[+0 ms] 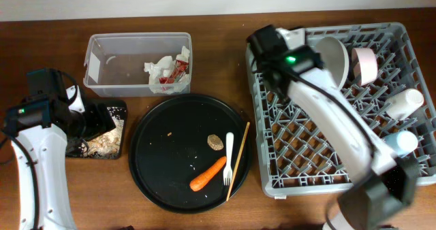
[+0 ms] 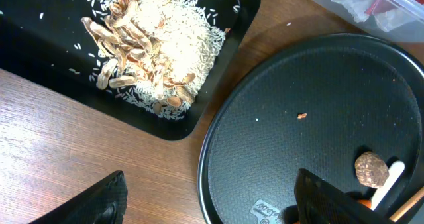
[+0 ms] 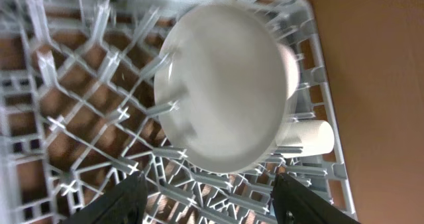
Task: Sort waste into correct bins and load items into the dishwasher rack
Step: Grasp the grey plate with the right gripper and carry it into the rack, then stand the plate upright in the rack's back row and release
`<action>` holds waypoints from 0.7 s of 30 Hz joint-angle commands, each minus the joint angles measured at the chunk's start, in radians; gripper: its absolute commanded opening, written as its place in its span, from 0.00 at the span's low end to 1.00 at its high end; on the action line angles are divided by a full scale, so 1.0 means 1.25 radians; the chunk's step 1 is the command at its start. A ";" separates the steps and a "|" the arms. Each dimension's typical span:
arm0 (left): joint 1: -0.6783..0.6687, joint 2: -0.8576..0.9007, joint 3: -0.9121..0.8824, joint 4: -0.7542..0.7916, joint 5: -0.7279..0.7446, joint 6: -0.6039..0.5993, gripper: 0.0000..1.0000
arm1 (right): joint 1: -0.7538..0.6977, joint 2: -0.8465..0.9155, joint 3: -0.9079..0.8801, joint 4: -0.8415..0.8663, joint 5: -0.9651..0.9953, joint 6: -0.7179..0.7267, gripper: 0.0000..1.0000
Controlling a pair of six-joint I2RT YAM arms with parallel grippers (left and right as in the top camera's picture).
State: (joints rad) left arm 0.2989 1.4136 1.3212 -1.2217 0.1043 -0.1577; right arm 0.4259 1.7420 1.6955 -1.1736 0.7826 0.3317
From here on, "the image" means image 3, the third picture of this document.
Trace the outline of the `grey round plate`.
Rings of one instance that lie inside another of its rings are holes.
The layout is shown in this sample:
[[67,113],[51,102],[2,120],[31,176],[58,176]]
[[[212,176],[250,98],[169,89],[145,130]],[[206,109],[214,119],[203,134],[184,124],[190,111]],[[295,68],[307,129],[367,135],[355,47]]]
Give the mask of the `grey round plate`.
[[286,71],[264,21],[233,5],[186,13],[166,37],[171,63],[154,76],[154,98],[173,146],[209,172],[248,170],[269,152],[288,113]]

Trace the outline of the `white cup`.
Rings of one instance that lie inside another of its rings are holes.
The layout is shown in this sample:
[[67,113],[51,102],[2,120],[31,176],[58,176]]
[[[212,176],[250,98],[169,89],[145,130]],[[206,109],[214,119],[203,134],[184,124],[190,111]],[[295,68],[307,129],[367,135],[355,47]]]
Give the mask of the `white cup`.
[[334,145],[334,131],[327,121],[299,121],[290,124],[283,137],[279,136],[274,153],[284,158],[315,156],[330,153]]

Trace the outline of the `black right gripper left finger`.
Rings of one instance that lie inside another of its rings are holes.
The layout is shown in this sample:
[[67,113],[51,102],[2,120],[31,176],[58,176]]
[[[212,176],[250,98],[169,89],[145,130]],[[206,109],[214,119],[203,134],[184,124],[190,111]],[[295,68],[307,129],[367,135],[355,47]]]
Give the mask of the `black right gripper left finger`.
[[142,223],[148,201],[143,172],[134,172],[88,206],[63,221],[64,224]]

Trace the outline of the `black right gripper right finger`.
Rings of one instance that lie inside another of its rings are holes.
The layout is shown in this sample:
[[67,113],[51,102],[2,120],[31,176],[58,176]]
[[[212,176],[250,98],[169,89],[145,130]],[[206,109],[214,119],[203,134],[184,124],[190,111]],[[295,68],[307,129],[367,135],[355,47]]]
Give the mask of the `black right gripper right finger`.
[[278,224],[360,224],[286,173],[276,175],[271,197]]

